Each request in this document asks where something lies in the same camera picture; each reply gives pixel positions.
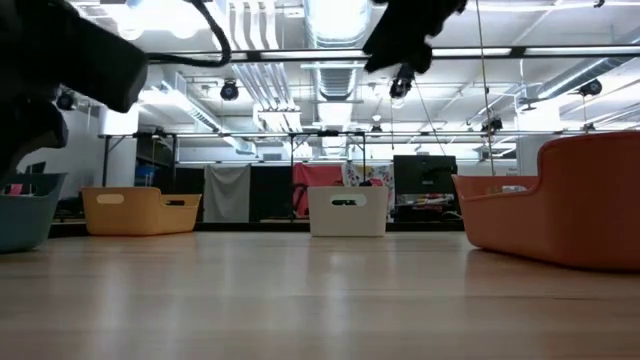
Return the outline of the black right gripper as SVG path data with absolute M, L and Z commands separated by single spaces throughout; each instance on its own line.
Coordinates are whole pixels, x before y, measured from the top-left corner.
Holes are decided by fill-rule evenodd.
M 445 21 L 465 11 L 468 0 L 389 0 L 384 17 L 375 26 L 362 52 L 368 56 L 368 73 L 406 64 L 423 74 L 433 60 L 432 47 L 425 41 L 443 29 Z

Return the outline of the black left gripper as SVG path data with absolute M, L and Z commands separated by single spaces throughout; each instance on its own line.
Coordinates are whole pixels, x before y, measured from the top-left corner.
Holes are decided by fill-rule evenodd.
M 0 97 L 53 97 L 62 85 L 120 113 L 145 85 L 148 56 L 83 18 L 65 0 L 0 0 Z M 68 127 L 47 101 L 0 103 L 0 183 L 28 154 L 64 148 Z

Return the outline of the teal plastic basket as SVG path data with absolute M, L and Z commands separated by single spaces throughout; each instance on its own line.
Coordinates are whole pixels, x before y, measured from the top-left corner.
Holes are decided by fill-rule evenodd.
M 33 187 L 31 195 L 0 194 L 0 254 L 29 251 L 49 234 L 66 173 L 15 174 L 10 184 Z

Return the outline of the floral hanging cloth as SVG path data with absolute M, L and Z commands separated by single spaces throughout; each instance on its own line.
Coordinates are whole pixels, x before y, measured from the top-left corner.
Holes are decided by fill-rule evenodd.
M 366 165 L 346 163 L 342 166 L 343 183 L 345 186 L 358 186 L 369 181 L 374 186 L 394 188 L 394 168 L 392 164 Z

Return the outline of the blue storage bin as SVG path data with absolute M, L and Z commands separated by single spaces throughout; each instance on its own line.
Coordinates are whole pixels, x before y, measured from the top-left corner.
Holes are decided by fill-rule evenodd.
M 153 185 L 156 168 L 151 165 L 139 165 L 135 168 L 134 185 L 138 187 L 149 187 Z

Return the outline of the black monitor screen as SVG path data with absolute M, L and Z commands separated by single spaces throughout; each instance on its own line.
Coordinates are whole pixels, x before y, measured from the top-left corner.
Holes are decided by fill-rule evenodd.
M 454 194 L 455 156 L 396 155 L 393 158 L 397 195 Z

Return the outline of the yellow plastic basket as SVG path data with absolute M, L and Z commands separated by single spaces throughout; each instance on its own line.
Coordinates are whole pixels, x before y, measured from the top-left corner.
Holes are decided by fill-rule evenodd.
M 155 187 L 85 187 L 86 228 L 92 236 L 155 236 L 192 232 L 201 194 L 163 194 Z

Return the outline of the red hanging cloth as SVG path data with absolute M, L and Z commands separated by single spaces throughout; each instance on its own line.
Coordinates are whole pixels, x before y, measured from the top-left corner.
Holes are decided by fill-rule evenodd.
M 321 186 L 343 186 L 340 165 L 305 165 L 297 163 L 293 167 L 293 212 L 297 218 L 305 218 L 309 213 L 307 189 Z

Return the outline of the white plastic basket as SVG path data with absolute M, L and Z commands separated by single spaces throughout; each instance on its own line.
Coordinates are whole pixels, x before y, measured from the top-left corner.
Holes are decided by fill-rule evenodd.
M 389 190 L 384 186 L 319 186 L 307 190 L 314 237 L 382 237 Z

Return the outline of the grey hanging cloth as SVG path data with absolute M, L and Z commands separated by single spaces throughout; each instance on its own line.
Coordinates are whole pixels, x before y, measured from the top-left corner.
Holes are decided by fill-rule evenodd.
M 203 221 L 247 223 L 249 221 L 251 167 L 204 168 Z

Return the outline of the orange plastic basket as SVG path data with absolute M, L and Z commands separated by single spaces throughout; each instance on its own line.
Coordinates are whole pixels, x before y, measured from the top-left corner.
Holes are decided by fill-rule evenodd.
M 469 242 L 558 265 L 640 271 L 640 132 L 552 140 L 535 176 L 453 182 Z

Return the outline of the silver ceiling duct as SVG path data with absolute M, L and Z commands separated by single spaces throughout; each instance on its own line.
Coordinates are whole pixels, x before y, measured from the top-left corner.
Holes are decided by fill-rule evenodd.
M 360 48 L 369 26 L 370 0 L 302 0 L 307 40 L 312 48 Z M 344 101 L 354 92 L 358 70 L 353 62 L 329 63 L 315 71 L 319 94 L 328 101 Z

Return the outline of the black background table frame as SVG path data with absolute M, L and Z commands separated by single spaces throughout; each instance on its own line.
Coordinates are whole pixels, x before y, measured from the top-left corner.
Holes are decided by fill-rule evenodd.
M 218 138 L 218 139 L 226 139 L 231 138 L 232 140 L 240 139 L 241 137 L 256 137 L 256 138 L 279 138 L 282 137 L 285 139 L 284 146 L 289 145 L 290 156 L 289 159 L 286 160 L 277 160 L 277 159 L 265 159 L 259 154 L 255 154 L 253 157 L 249 158 L 247 155 L 244 155 L 242 159 L 226 159 L 226 160 L 180 160 L 179 159 L 179 150 L 180 150 L 180 139 L 209 139 L 209 138 Z M 307 139 L 308 137 L 332 137 L 332 136 L 346 136 L 346 137 L 361 137 L 362 142 L 356 143 L 357 146 L 363 151 L 362 157 L 362 165 L 366 165 L 366 134 L 362 131 L 329 131 L 322 130 L 316 132 L 298 132 L 298 133 L 175 133 L 175 132 L 164 132 L 164 131 L 155 131 L 155 132 L 135 132 L 132 134 L 122 134 L 122 135 L 108 135 L 101 134 L 99 138 L 104 140 L 104 154 L 102 161 L 102 179 L 101 186 L 106 187 L 108 184 L 108 170 L 109 170 L 109 156 L 110 152 L 115 149 L 123 140 L 125 139 L 139 139 L 145 138 L 150 140 L 163 140 L 170 139 L 170 150 L 171 150 L 171 160 L 169 162 L 168 167 L 171 170 L 171 186 L 175 188 L 176 180 L 177 180 L 177 165 L 288 165 L 289 170 L 289 185 L 288 190 L 289 194 L 287 195 L 288 199 L 288 218 L 290 221 L 293 221 L 297 216 L 297 210 L 295 209 L 296 203 L 293 200 L 293 196 L 296 193 L 294 189 L 294 166 L 296 163 L 302 164 L 337 164 L 340 162 L 352 162 L 352 159 L 348 159 L 347 157 L 336 157 L 336 158 L 295 158 L 295 151 L 298 149 L 298 144 L 295 139 L 297 137 L 304 137 Z

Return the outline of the black overhead frame bar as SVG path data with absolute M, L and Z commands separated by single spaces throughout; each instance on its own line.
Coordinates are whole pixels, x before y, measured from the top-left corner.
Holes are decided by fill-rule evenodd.
M 606 58 L 640 57 L 640 44 L 517 47 L 440 47 L 432 50 L 434 60 Z M 231 55 L 232 63 L 364 61 L 359 49 L 242 50 Z

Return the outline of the black aluminium table frame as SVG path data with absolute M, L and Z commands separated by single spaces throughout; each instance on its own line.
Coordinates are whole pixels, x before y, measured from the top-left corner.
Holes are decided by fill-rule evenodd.
M 195 232 L 309 232 L 306 222 L 265 222 L 265 223 L 202 223 L 197 222 Z M 387 232 L 463 232 L 461 221 L 387 223 Z M 50 238 L 87 236 L 84 223 L 53 223 L 49 230 Z

